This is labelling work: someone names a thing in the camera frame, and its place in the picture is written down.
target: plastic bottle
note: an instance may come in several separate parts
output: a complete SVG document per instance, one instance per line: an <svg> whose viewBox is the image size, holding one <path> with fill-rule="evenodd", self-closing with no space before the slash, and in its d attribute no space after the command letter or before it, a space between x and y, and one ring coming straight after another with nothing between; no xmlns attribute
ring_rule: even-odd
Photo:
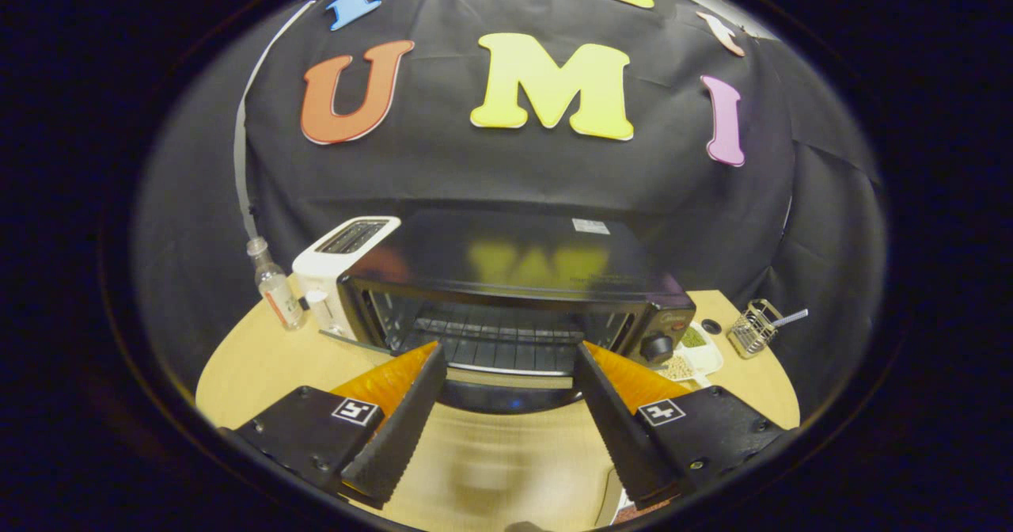
<svg viewBox="0 0 1013 532"><path fill-rule="evenodd" d="M263 237L250 239L246 243L246 254L253 258L253 267L256 269L253 280L257 291L260 291L282 325L286 330L301 327L306 322L303 307L292 294L285 272L271 260L266 240Z"/></svg>

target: oven top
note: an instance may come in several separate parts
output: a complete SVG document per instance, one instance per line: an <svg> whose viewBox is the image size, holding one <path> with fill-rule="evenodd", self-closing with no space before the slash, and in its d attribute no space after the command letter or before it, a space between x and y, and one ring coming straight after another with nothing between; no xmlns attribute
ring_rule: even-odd
<svg viewBox="0 0 1013 532"><path fill-rule="evenodd" d="M622 223L516 212L415 212L345 275L500 297L663 305L685 297Z"/></svg>

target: green powder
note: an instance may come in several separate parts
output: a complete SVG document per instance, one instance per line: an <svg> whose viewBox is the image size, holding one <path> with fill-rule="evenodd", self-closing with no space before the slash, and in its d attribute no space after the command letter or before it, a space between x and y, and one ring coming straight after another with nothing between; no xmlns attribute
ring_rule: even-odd
<svg viewBox="0 0 1013 532"><path fill-rule="evenodd" d="M688 349L705 347L707 345L700 332L697 332L695 327L692 326L686 329L686 333L683 334L682 343L684 347Z"/></svg>

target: oven control knob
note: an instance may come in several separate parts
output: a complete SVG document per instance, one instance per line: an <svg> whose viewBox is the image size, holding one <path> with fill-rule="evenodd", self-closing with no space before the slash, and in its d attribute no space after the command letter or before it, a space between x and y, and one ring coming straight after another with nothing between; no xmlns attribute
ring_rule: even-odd
<svg viewBox="0 0 1013 532"><path fill-rule="evenodd" d="M675 344L671 336L660 332L650 332L640 340L640 356L651 364L660 364L672 358Z"/></svg>

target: bottle label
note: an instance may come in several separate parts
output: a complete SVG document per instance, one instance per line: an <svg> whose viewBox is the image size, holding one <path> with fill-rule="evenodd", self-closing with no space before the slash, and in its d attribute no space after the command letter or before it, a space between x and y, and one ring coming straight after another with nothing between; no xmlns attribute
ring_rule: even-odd
<svg viewBox="0 0 1013 532"><path fill-rule="evenodd" d="M275 314L278 315L279 320L283 324L288 325L299 322L303 308L299 305L299 301L296 300L292 291L289 290L288 284L264 291L263 298L267 300L267 304L270 305L270 308L274 309Z"/></svg>

